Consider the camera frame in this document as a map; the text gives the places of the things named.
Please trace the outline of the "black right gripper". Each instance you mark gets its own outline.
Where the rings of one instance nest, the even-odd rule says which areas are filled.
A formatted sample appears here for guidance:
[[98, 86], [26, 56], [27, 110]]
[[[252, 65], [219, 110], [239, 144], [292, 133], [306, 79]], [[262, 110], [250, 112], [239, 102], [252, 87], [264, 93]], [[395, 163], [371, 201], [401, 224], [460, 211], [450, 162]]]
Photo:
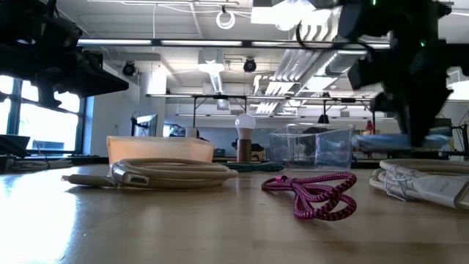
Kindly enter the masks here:
[[452, 93], [447, 69], [454, 64], [454, 46], [444, 40], [419, 43], [412, 51], [403, 45], [370, 51], [349, 70], [354, 90], [381, 84], [372, 101], [378, 111], [404, 111], [405, 132], [412, 147], [421, 147], [436, 115]]

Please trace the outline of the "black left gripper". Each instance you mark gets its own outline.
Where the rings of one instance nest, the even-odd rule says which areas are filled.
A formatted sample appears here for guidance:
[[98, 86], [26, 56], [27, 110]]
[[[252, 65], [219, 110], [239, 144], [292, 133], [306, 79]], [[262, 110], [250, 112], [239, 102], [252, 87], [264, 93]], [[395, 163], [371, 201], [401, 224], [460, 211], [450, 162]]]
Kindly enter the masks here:
[[103, 70], [103, 55], [94, 51], [68, 53], [54, 64], [41, 67], [34, 74], [34, 85], [39, 103], [48, 108], [61, 104], [55, 92], [87, 98], [129, 88], [128, 82]]

